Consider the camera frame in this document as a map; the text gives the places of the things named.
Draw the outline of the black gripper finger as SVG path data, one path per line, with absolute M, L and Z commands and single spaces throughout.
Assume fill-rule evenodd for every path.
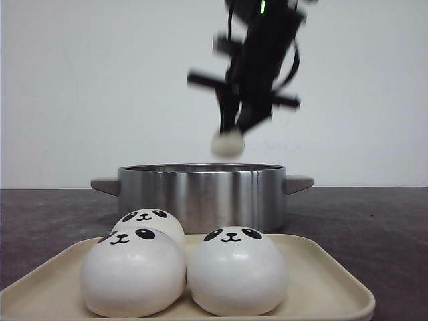
M 220 129 L 221 134 L 227 134 L 232 130 L 242 133 L 236 124 L 236 116 L 239 110 L 239 96 L 229 90 L 217 90 L 217 100 L 220 108 Z
M 237 119 L 237 127 L 242 134 L 272 117 L 272 102 L 267 95 L 239 98 L 239 101 L 241 112 Z

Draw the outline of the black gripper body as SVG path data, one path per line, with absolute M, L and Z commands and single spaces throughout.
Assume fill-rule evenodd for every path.
M 285 79 L 274 87 L 287 51 L 296 47 L 296 34 L 306 16 L 287 1 L 226 1 L 228 20 L 237 17 L 247 26 L 243 41 L 233 39 L 228 31 L 213 41 L 213 48 L 231 58 L 224 79 L 212 78 L 201 72 L 190 71 L 187 81 L 212 88 L 229 90 L 240 98 L 269 96 L 272 106 L 297 109 L 297 98 L 281 96 L 282 87 L 292 80 L 299 65 L 299 51 L 294 52 L 292 67 Z

